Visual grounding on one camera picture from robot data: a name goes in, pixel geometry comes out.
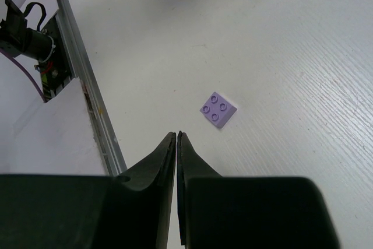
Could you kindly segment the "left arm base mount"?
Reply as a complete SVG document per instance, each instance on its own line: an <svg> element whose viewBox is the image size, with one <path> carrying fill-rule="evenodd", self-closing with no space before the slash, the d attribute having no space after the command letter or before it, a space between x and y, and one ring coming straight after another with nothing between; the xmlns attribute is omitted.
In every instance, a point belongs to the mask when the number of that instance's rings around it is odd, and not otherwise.
<svg viewBox="0 0 373 249"><path fill-rule="evenodd" d="M41 17L32 29L27 26L27 17L35 6L40 7ZM29 3L22 12L13 1L1 0L1 54L23 71L45 103L72 77L57 20L53 17L42 28L46 17L45 6L39 2ZM15 58L20 55L37 61L34 69L40 74L41 86L17 62Z"/></svg>

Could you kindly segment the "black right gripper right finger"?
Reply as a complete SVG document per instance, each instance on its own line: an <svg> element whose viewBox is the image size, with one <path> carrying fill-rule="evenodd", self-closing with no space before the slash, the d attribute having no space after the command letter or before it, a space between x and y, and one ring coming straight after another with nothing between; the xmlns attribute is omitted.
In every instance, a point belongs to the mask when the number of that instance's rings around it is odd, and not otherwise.
<svg viewBox="0 0 373 249"><path fill-rule="evenodd" d="M177 198L186 248L339 248L323 196L305 177L225 177L177 137Z"/></svg>

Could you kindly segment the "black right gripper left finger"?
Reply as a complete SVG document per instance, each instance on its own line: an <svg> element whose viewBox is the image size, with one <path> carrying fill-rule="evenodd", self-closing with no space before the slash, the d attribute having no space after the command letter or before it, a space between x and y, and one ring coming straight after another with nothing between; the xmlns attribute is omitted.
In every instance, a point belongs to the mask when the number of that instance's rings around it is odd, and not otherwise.
<svg viewBox="0 0 373 249"><path fill-rule="evenodd" d="M176 134L118 176L1 176L2 248L166 248Z"/></svg>

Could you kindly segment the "purple 2x2 lego brick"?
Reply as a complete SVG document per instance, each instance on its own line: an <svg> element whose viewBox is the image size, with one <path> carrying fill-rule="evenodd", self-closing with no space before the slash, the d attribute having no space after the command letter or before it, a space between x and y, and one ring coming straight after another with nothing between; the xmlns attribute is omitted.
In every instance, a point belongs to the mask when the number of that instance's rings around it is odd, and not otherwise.
<svg viewBox="0 0 373 249"><path fill-rule="evenodd" d="M205 118L218 129L222 129L236 111L237 108L217 92L213 92L200 108Z"/></svg>

